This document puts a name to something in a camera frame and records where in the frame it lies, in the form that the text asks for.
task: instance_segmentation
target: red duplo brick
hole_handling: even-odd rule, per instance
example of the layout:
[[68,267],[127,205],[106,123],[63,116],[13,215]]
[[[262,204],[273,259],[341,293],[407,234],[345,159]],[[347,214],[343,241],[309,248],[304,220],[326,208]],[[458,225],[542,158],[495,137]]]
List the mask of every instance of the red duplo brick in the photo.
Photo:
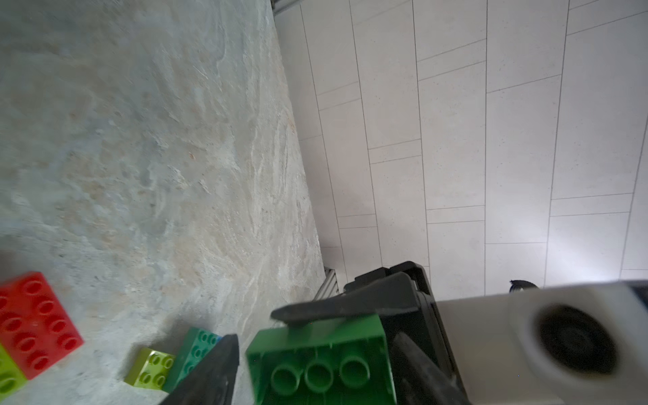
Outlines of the red duplo brick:
[[32,380],[83,344],[42,273],[0,284],[0,343]]

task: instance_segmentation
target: lego duplo brick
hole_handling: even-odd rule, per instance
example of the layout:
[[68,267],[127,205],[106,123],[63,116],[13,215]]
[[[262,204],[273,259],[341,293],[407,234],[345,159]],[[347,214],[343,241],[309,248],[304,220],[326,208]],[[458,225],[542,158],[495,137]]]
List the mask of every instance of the lego duplo brick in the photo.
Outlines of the lego duplo brick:
[[171,354],[143,347],[124,381],[133,387],[162,389],[175,360]]
[[0,345],[0,402],[27,383],[25,375]]
[[0,285],[0,343],[28,380],[83,344],[42,273]]
[[182,347],[171,367],[167,383],[162,388],[171,392],[196,367],[207,353],[218,343],[220,336],[201,328],[192,327],[182,341]]
[[396,403],[377,315],[261,330],[246,358],[257,405]]

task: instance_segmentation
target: black plastic part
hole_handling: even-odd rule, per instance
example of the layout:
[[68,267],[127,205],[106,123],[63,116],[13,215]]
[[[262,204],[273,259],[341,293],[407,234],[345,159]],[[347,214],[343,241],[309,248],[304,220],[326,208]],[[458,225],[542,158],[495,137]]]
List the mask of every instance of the black plastic part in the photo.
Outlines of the black plastic part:
[[270,317],[295,325],[370,314],[393,316],[418,309],[419,302],[411,279],[405,273],[397,273],[342,295],[286,305],[272,311]]
[[466,396],[423,353],[399,332],[389,347],[389,361],[400,405],[470,405]]
[[627,281],[626,284],[632,289],[639,301],[648,310],[648,281]]
[[410,276],[410,279],[416,284],[416,289],[418,291],[424,292],[428,295],[432,295],[430,290],[430,283],[428,282],[428,276],[425,273],[425,269],[420,265],[414,262],[403,262],[392,266],[390,268],[381,267],[377,268],[368,273],[364,273],[355,278],[354,281],[344,286],[346,292],[357,290],[358,288],[364,287],[376,280],[384,279],[390,275],[396,273],[405,273]]
[[238,356],[238,336],[225,335],[160,405],[230,405]]
[[538,288],[538,286],[533,284],[531,281],[511,280],[511,287],[509,288],[509,293],[522,291],[522,290],[530,290],[532,288]]
[[[288,305],[273,311],[271,317],[295,325],[318,319],[378,314],[388,345],[398,333],[404,332],[461,391],[461,379],[434,297],[426,293],[430,291],[423,267],[404,262],[356,277],[345,286],[342,295]],[[397,393],[404,389],[406,385],[396,384]]]

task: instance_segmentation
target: light green duplo brick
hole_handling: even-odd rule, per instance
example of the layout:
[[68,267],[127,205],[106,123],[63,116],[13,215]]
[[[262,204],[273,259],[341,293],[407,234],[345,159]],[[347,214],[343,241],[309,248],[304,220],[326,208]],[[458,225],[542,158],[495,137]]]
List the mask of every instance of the light green duplo brick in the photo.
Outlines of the light green duplo brick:
[[162,389],[176,357],[143,347],[124,381],[133,387]]
[[0,345],[0,401],[27,384],[25,375],[20,371],[5,348]]

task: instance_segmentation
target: tile grout line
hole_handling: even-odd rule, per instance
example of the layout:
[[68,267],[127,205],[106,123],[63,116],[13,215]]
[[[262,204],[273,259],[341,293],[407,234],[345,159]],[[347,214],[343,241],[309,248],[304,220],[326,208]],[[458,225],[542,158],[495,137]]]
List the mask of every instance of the tile grout line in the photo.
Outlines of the tile grout line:
[[585,3],[585,4],[580,5],[580,6],[572,7],[572,8],[570,8],[568,11],[570,11],[570,10],[574,10],[574,9],[579,8],[579,7],[582,7],[582,6],[590,5],[590,4],[592,4],[592,3],[596,3],[597,1],[599,1],[599,0],[593,0],[593,1],[589,2],[589,3]]
[[621,274],[623,273],[623,261],[625,260],[625,248],[628,246],[628,235],[630,233],[630,217],[632,216],[632,205],[634,203],[634,198],[637,191],[637,181],[639,180],[639,169],[641,167],[642,158],[643,158],[643,144],[646,142],[646,131],[648,131],[648,117],[646,117],[646,123],[643,128],[643,141],[641,154],[639,155],[639,163],[637,163],[637,174],[634,177],[634,188],[632,189],[632,200],[630,201],[630,212],[628,213],[628,224],[625,227],[625,240],[623,241],[623,252],[621,252],[621,269],[619,269],[619,279],[621,279]]
[[583,216],[583,215],[608,215],[608,214],[627,214],[630,211],[615,211],[613,213],[591,213],[591,214],[566,214],[566,215],[551,215],[550,218],[559,218],[561,216]]
[[486,0],[486,56],[484,61],[484,296],[486,296],[486,129],[488,116],[488,0]]
[[367,215],[375,215],[375,214],[340,215],[338,218],[348,218],[348,217],[350,217],[350,216],[367,216]]
[[484,222],[484,220],[473,220],[473,221],[450,221],[450,222],[428,222],[428,225],[438,225],[438,224],[464,224],[466,222]]
[[418,141],[419,139],[420,139],[420,138],[416,138],[416,139],[411,139],[411,140],[409,140],[409,141],[390,143],[389,145],[374,146],[373,148],[367,148],[367,149],[372,150],[372,149],[386,148],[386,147],[388,147],[388,146],[400,145],[401,143],[407,143],[407,142],[414,142],[414,141]]
[[[304,22],[304,12],[301,9],[301,5],[299,5],[299,13],[301,14],[301,26],[304,28],[304,39],[306,39],[306,53],[308,54],[308,64],[310,66],[310,75],[313,77],[313,89],[315,89],[315,76],[313,75],[313,65],[310,63],[310,49],[308,48],[308,36],[306,35],[306,23]],[[322,129],[322,118],[319,114],[319,103],[318,103],[318,97],[317,93],[315,96],[315,105],[318,107],[318,118],[319,118],[319,129]],[[349,282],[349,277],[347,276],[347,263],[344,261],[344,247],[342,247],[342,234],[340,233],[340,223],[338,221],[338,208],[335,206],[335,195],[333,194],[333,184],[330,180],[330,165],[329,165],[329,155],[326,152],[326,141],[324,140],[324,131],[322,131],[322,145],[324,145],[324,158],[326,159],[326,168],[327,171],[329,172],[329,185],[330,185],[330,193],[331,196],[333,196],[333,211],[335,214],[335,223],[338,226],[338,237],[340,238],[340,251],[342,252],[342,263],[344,263],[344,278],[346,278],[347,282]]]
[[479,62],[475,62],[475,63],[473,63],[473,64],[466,65],[466,66],[461,66],[461,67],[458,67],[457,69],[453,69],[453,70],[451,70],[451,71],[447,71],[447,72],[439,73],[439,74],[437,74],[437,75],[433,75],[433,76],[430,76],[430,77],[425,77],[425,78],[419,79],[418,81],[419,81],[419,82],[422,82],[423,80],[428,80],[428,79],[431,79],[431,78],[433,78],[433,77],[437,77],[437,76],[445,75],[446,73],[451,73],[451,72],[454,72],[454,71],[458,71],[458,70],[461,70],[461,69],[465,69],[466,67],[479,65],[479,64],[482,64],[482,63],[484,63],[484,62],[486,62],[486,60],[480,60]]
[[[387,10],[383,10],[383,11],[379,12],[378,14],[375,14],[375,15],[373,15],[373,16],[367,18],[367,19],[363,19],[363,20],[362,20],[361,22],[359,22],[359,23],[353,23],[353,13],[351,13],[351,25],[360,25],[360,24],[362,24],[362,23],[366,23],[366,22],[369,21],[370,19],[376,18],[376,17],[378,17],[380,14],[385,14],[386,12],[391,11],[391,10],[393,10],[394,8],[397,8],[397,7],[399,7],[399,6],[402,6],[403,4],[407,3],[408,1],[410,1],[410,0],[405,0],[405,1],[403,1],[402,3],[399,3],[399,4],[397,4],[397,5],[393,6],[393,7],[389,7]],[[349,12],[351,12],[351,2],[349,2]]]
[[370,165],[379,165],[381,163],[393,162],[394,160],[409,159],[411,157],[417,157],[417,156],[422,156],[422,154],[421,155],[414,155],[414,156],[399,157],[398,159],[383,160],[382,162],[370,163]]
[[561,98],[562,98],[562,78],[564,77],[565,70],[565,54],[567,52],[567,26],[569,24],[569,4],[571,0],[567,1],[567,18],[565,19],[565,39],[562,43],[562,67],[561,67],[561,86],[558,90],[558,114],[556,114],[556,133],[553,140],[553,167],[551,168],[551,187],[549,191],[549,216],[547,218],[547,244],[544,249],[544,278],[542,280],[542,287],[547,285],[547,265],[549,262],[549,233],[551,229],[551,200],[553,199],[553,179],[556,176],[556,150],[558,148],[558,124],[561,119]]
[[360,97],[360,98],[354,98],[353,100],[349,100],[349,101],[341,102],[341,103],[336,104],[336,105],[331,106],[331,107],[324,107],[324,108],[322,108],[321,110],[318,110],[318,111],[330,110],[331,108],[339,107],[339,106],[341,106],[342,104],[348,104],[348,103],[350,103],[350,102],[358,101],[358,100],[360,100],[360,99],[361,99],[361,97]]
[[580,31],[572,32],[571,34],[567,34],[567,35],[574,35],[574,34],[578,34],[579,32],[583,32],[583,31],[591,30],[592,28],[597,28],[597,27],[600,27],[601,25],[606,25],[606,24],[615,23],[615,22],[617,22],[617,21],[621,21],[622,19],[626,19],[626,18],[630,18],[630,17],[638,16],[639,14],[643,14],[643,13],[648,13],[648,11],[642,11],[642,12],[640,12],[640,13],[633,14],[633,15],[631,15],[631,16],[627,16],[627,17],[621,17],[621,18],[613,19],[612,21],[608,21],[608,22],[606,22],[606,23],[599,24],[599,25],[594,25],[593,27],[585,28],[584,30],[580,30]]
[[324,91],[324,92],[322,92],[322,93],[320,93],[320,94],[316,94],[315,97],[323,96],[324,94],[331,93],[331,92],[336,91],[336,90],[339,90],[339,89],[343,89],[343,88],[345,88],[345,87],[347,87],[347,86],[350,86],[350,85],[352,85],[352,84],[355,84],[355,83],[357,83],[357,82],[358,82],[358,81],[356,80],[355,82],[351,82],[351,83],[349,83],[349,84],[345,84],[344,86],[336,87],[336,88],[334,88],[333,90],[326,90],[326,91]]
[[462,207],[428,208],[427,211],[438,211],[440,209],[473,208],[473,207],[483,207],[483,206],[484,206],[484,204],[481,204],[481,205],[464,205]]
[[439,56],[439,55],[443,55],[444,53],[448,53],[448,52],[456,51],[457,49],[465,48],[465,47],[467,47],[468,45],[472,45],[472,44],[474,44],[474,43],[482,42],[482,41],[485,41],[485,40],[486,40],[486,38],[482,38],[482,39],[477,40],[477,41],[475,41],[475,42],[470,42],[470,43],[467,43],[466,45],[462,45],[462,46],[460,46],[460,47],[452,48],[452,49],[450,49],[450,50],[448,50],[448,51],[443,51],[443,52],[441,52],[441,53],[437,53],[436,55],[428,56],[427,58],[423,58],[423,59],[421,59],[421,60],[417,60],[416,63],[423,62],[424,60],[428,60],[428,59],[436,58],[437,56]]
[[627,196],[632,194],[631,192],[619,192],[617,194],[600,194],[598,196],[582,196],[582,197],[563,197],[563,198],[552,198],[552,201],[557,200],[573,200],[574,198],[594,198],[594,197],[609,197],[609,196]]
[[[365,113],[364,113],[364,100],[362,99],[362,83],[360,82],[360,64],[358,63],[358,50],[356,49],[356,31],[353,28],[353,13],[351,12],[351,0],[349,0],[349,14],[351,15],[351,34],[353,35],[353,53],[356,56],[356,71],[358,72],[358,89],[360,90],[360,106],[362,107],[362,123],[365,127],[365,146],[367,147],[367,162],[369,163],[371,162],[371,156],[369,156],[369,137],[367,135],[367,119],[365,118]],[[376,236],[378,237],[378,253],[380,254],[380,265],[382,266],[383,265],[382,248],[380,247],[380,229],[378,228],[378,211],[376,210],[376,192],[373,190],[373,174],[371,173],[370,163],[369,163],[369,181],[371,181],[371,196],[373,197],[373,212],[376,214]]]
[[428,231],[428,197],[425,193],[425,162],[423,161],[423,124],[421,122],[421,91],[419,90],[419,63],[416,60],[416,22],[414,18],[414,0],[411,0],[411,33],[414,38],[414,67],[416,68],[416,101],[418,102],[419,107],[419,139],[421,142],[421,178],[423,180],[423,218],[425,218],[425,239],[426,247],[428,251],[428,267],[431,264],[430,260],[430,232]]
[[375,226],[350,226],[346,228],[340,228],[340,229],[365,229],[365,228],[377,228],[378,225]]
[[528,244],[545,244],[546,242],[493,242],[486,245],[528,245]]
[[547,79],[550,79],[550,78],[552,78],[552,77],[558,77],[558,76],[560,76],[561,74],[559,74],[559,75],[553,75],[553,76],[547,76],[547,77],[543,77],[543,78],[541,78],[541,79],[531,80],[531,81],[528,81],[528,82],[526,82],[526,83],[514,84],[513,86],[503,87],[503,88],[501,88],[501,89],[497,89],[497,90],[490,90],[490,91],[487,91],[486,94],[488,94],[488,93],[495,93],[496,91],[502,91],[502,90],[506,90],[506,89],[511,89],[511,88],[513,88],[513,87],[524,86],[525,84],[529,84],[529,83],[533,83],[533,82],[539,82],[539,81],[541,81],[541,80],[547,80]]
[[320,135],[315,135],[315,136],[312,136],[312,137],[302,138],[302,139],[298,139],[298,141],[299,141],[299,142],[301,142],[301,141],[306,141],[307,139],[313,139],[313,138],[317,138],[317,137],[319,137],[319,136],[322,136],[322,135],[320,134]]

